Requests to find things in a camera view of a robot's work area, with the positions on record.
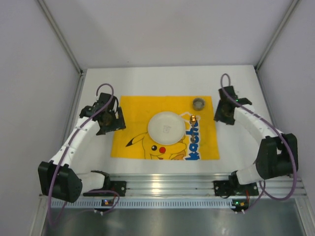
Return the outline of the small grey metal cup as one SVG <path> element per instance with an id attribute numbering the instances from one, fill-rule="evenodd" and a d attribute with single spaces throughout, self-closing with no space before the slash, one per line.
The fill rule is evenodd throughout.
<path id="1" fill-rule="evenodd" d="M 201 111 L 205 107 L 205 100 L 201 97 L 197 97 L 192 102 L 192 107 L 195 111 Z"/>

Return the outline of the gold spoon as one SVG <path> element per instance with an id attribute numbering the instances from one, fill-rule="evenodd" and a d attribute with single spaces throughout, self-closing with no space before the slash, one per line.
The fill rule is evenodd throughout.
<path id="1" fill-rule="evenodd" d="M 195 135 L 194 135 L 194 125 L 196 124 L 197 122 L 197 118 L 196 118 L 196 115 L 191 115 L 190 116 L 190 120 L 189 120 L 189 123 L 191 125 L 191 138 L 190 138 L 190 141 L 194 144 L 195 143 Z"/>

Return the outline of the yellow Pikachu placemat cloth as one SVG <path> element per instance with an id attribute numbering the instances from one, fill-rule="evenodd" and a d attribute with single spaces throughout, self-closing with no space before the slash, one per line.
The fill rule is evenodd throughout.
<path id="1" fill-rule="evenodd" d="M 193 96 L 123 96 L 121 108 L 126 128 L 114 133 L 111 157 L 147 160 L 218 160 L 216 126 L 212 99 L 202 97 L 205 107 L 195 111 Z M 180 115 L 186 125 L 184 137 L 173 145 L 161 145 L 148 134 L 150 119 L 160 112 L 174 112 Z M 195 143 L 190 141 L 190 116 L 196 115 L 194 125 Z"/>

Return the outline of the cream round plate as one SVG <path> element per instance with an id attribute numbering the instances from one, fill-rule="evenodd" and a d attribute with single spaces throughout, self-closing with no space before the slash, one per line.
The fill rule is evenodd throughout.
<path id="1" fill-rule="evenodd" d="M 148 123 L 150 138 L 161 145 L 173 145 L 185 135 L 186 125 L 183 118 L 174 112 L 155 114 Z"/>

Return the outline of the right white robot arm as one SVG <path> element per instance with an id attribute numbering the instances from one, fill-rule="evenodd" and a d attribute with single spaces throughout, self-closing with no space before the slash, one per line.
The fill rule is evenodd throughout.
<path id="1" fill-rule="evenodd" d="M 285 134 L 253 111 L 252 102 L 239 98 L 233 86 L 219 89 L 220 100 L 214 121 L 227 125 L 240 123 L 259 144 L 258 154 L 250 166 L 228 177 L 233 186 L 247 185 L 298 171 L 297 138 Z"/>

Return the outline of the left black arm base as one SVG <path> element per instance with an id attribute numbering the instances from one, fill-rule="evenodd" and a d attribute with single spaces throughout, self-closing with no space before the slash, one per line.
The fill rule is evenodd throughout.
<path id="1" fill-rule="evenodd" d="M 118 193 L 120 197 L 126 195 L 126 181 L 106 181 L 101 189 L 94 189 L 83 194 L 83 196 L 113 196 L 114 192 Z"/>

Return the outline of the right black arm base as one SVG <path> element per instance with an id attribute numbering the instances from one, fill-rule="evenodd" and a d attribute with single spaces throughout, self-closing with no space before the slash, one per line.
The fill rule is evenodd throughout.
<path id="1" fill-rule="evenodd" d="M 231 196 L 258 196 L 259 191 L 256 183 L 232 186 L 228 180 L 213 181 L 215 196 L 228 198 Z"/>

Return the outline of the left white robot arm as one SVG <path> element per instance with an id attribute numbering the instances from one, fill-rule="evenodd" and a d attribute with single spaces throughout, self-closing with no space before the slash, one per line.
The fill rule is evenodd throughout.
<path id="1" fill-rule="evenodd" d="M 126 124 L 118 99 L 112 94 L 101 93 L 91 106 L 81 110 L 78 121 L 69 138 L 48 162 L 41 162 L 38 175 L 43 195 L 75 202 L 81 194 L 91 196 L 110 190 L 108 173 L 90 171 L 76 174 L 71 166 L 82 156 L 95 136 L 125 129 Z"/>

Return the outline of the aluminium mounting rail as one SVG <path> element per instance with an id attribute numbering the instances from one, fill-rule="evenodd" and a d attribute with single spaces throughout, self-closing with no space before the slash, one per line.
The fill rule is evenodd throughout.
<path id="1" fill-rule="evenodd" d="M 83 177 L 83 193 L 92 187 L 99 189 L 103 182 L 98 174 L 79 175 Z M 214 181 L 228 180 L 228 174 L 111 174 L 111 181 L 125 181 L 125 197 L 129 198 L 171 198 L 171 197 L 215 197 Z M 266 180 L 266 191 L 274 197 L 285 197 L 291 190 L 293 178 L 288 176 Z M 305 197 L 306 189 L 301 178 L 297 179 L 292 197 Z"/>

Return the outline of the left aluminium frame post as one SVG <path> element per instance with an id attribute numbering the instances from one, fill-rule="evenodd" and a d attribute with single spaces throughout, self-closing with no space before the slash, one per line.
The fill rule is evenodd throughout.
<path id="1" fill-rule="evenodd" d="M 51 26 L 54 34 L 58 38 L 58 41 L 61 43 L 61 46 L 63 47 L 65 53 L 67 54 L 68 58 L 70 59 L 75 70 L 77 71 L 78 74 L 82 74 L 83 69 L 79 65 L 73 51 L 71 50 L 66 38 L 64 37 L 60 27 L 58 26 L 54 16 L 52 15 L 48 5 L 46 4 L 46 2 L 44 0 L 36 0 L 35 2 L 38 4 L 41 11 L 43 12 L 46 20 L 48 21 L 48 24 Z"/>

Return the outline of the aluminium frame post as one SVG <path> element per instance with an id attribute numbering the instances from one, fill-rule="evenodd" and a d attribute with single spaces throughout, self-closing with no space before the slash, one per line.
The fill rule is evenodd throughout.
<path id="1" fill-rule="evenodd" d="M 264 64 L 264 62 L 266 61 L 267 57 L 271 53 L 273 47 L 275 46 L 277 40 L 281 36 L 286 25 L 288 24 L 288 22 L 290 21 L 290 19 L 292 18 L 293 14 L 294 14 L 294 12 L 298 8 L 300 2 L 301 2 L 301 0 L 291 0 L 290 1 L 288 8 L 286 9 L 284 15 L 281 17 L 281 20 L 278 23 L 275 31 L 272 33 L 270 40 L 268 41 L 268 44 L 264 48 L 257 64 L 254 66 L 255 72 L 258 72 L 260 70 L 260 68 L 262 67 L 262 65 Z"/>
<path id="2" fill-rule="evenodd" d="M 46 20 L 48 21 L 48 24 L 51 26 L 54 34 L 58 38 L 58 41 L 61 43 L 61 46 L 63 47 L 65 53 L 67 54 L 68 58 L 70 59 L 75 70 L 77 71 L 78 74 L 82 74 L 83 69 L 79 65 L 73 51 L 71 50 L 66 38 L 64 37 L 60 27 L 58 26 L 54 16 L 52 15 L 48 5 L 46 4 L 46 2 L 44 0 L 36 0 L 35 2 L 38 4 L 41 11 L 43 12 Z"/>

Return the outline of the right aluminium frame post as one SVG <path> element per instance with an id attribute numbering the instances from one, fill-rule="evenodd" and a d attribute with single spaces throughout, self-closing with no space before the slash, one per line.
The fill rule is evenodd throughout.
<path id="1" fill-rule="evenodd" d="M 257 64 L 254 66 L 255 72 L 258 72 L 260 70 L 260 68 L 262 67 L 262 65 L 264 64 L 264 62 L 266 61 L 267 57 L 271 53 L 273 47 L 275 46 L 277 40 L 281 36 L 286 25 L 288 24 L 288 22 L 290 21 L 290 19 L 292 18 L 293 14 L 294 14 L 294 12 L 298 8 L 300 2 L 301 2 L 301 0 L 291 0 L 290 1 L 288 8 L 286 9 L 284 15 L 281 17 L 281 20 L 278 23 L 275 31 L 272 33 L 270 40 L 268 41 L 268 44 L 264 48 Z"/>

